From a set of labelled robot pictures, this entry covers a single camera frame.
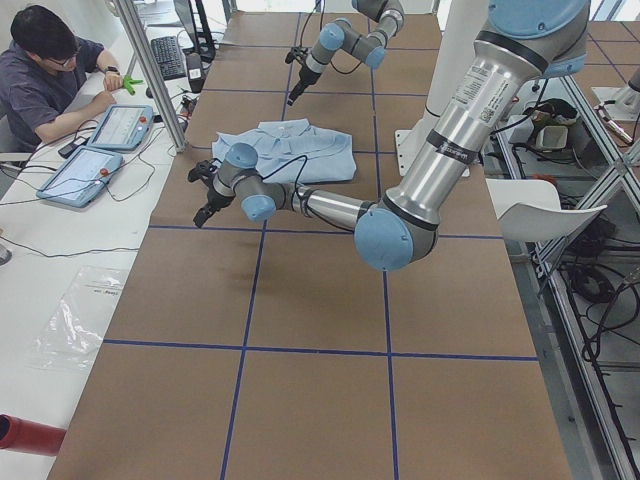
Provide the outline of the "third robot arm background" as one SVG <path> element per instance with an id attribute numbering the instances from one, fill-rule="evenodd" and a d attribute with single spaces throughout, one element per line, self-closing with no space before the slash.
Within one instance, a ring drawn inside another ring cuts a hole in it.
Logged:
<path id="1" fill-rule="evenodd" d="M 623 87 L 592 87 L 605 116 L 614 121 L 632 122 L 639 115 L 639 70 Z"/>

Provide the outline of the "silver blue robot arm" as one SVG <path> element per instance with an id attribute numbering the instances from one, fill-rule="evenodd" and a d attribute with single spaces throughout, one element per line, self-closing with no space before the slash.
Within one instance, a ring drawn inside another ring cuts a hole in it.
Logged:
<path id="1" fill-rule="evenodd" d="M 376 22 L 377 27 L 370 33 L 362 34 L 353 28 L 348 19 L 338 18 L 322 27 L 312 47 L 304 47 L 302 44 L 292 47 L 285 57 L 285 63 L 291 64 L 296 61 L 301 68 L 299 80 L 287 99 L 289 106 L 292 106 L 308 87 L 316 84 L 339 50 L 373 70 L 383 62 L 389 40 L 404 26 L 404 8 L 401 2 L 352 1 L 351 4 L 359 13 Z"/>
<path id="2" fill-rule="evenodd" d="M 252 221 L 290 210 L 350 231 L 360 257 L 381 271 L 425 257 L 437 243 L 441 205 L 516 93 L 529 81 L 583 66 L 589 14 L 586 1 L 453 2 L 438 59 L 452 95 L 435 123 L 415 124 L 416 153 L 397 186 L 372 203 L 275 183 L 258 172 L 255 148 L 236 143 L 219 166 L 189 172 L 190 181 L 208 188 L 195 224 L 238 201 Z"/>

